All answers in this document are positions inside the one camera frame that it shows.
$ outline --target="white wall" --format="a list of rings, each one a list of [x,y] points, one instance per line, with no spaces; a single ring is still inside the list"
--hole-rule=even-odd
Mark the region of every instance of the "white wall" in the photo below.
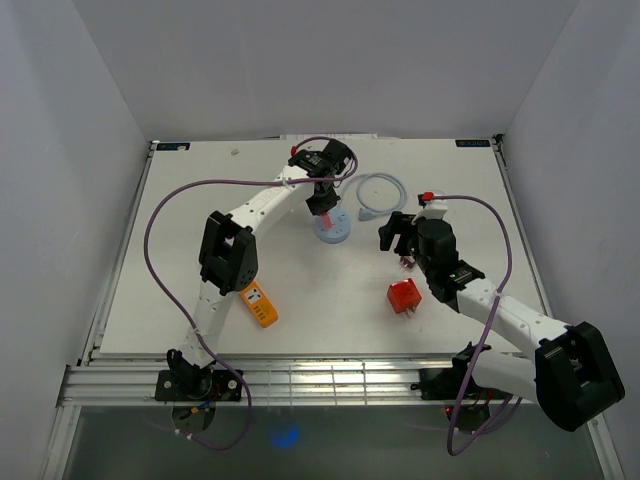
[[[0,477],[36,478],[146,142],[71,0],[0,0]]]
[[[559,318],[604,334],[627,390],[607,422],[640,475],[640,4],[581,0],[507,132],[509,177]]]
[[[504,132],[577,0],[74,0],[147,138]]]

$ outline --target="black label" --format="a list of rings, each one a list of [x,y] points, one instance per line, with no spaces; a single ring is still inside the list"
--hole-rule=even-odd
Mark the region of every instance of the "black label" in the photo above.
[[[191,144],[186,143],[159,143],[156,145],[156,151],[158,152],[174,152],[177,150],[189,150]]]
[[[456,140],[456,147],[474,148],[474,147],[490,147],[489,140]]]

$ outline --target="white cable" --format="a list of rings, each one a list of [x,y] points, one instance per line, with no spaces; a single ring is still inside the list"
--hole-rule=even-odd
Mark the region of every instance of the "white cable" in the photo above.
[[[386,208],[386,209],[373,208],[372,206],[368,205],[363,200],[360,189],[367,181],[371,180],[372,178],[381,178],[391,183],[394,187],[396,187],[398,189],[398,193],[400,194],[398,203],[396,203],[393,207]],[[349,189],[351,184],[354,183],[356,180],[359,180],[358,186],[356,187],[356,197],[358,198],[358,202],[360,202],[360,205],[362,205],[362,207],[360,208],[360,211],[358,212],[358,220],[360,220],[361,222],[366,222],[368,220],[372,220],[377,217],[382,217],[384,215],[390,215],[391,212],[395,212],[396,210],[401,210],[407,203],[407,198],[409,197],[409,194],[407,193],[407,187],[405,187],[404,183],[402,183],[402,180],[400,180],[395,175],[392,175],[390,173],[384,173],[384,172],[364,173],[362,175],[356,175],[355,177],[350,178],[349,181],[345,184],[342,191],[340,192],[343,198],[346,195],[347,190]]]

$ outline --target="red cube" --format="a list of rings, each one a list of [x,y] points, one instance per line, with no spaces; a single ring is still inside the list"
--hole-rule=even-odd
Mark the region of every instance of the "red cube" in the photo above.
[[[416,284],[410,278],[389,285],[387,298],[396,313],[413,312],[422,300]]]

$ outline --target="blue light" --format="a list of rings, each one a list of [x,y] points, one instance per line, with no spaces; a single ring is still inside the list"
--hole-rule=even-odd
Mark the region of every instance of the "blue light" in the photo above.
[[[271,445],[276,448],[287,449],[293,447],[298,442],[299,430],[296,423],[292,423],[289,428],[282,429],[269,434]]]

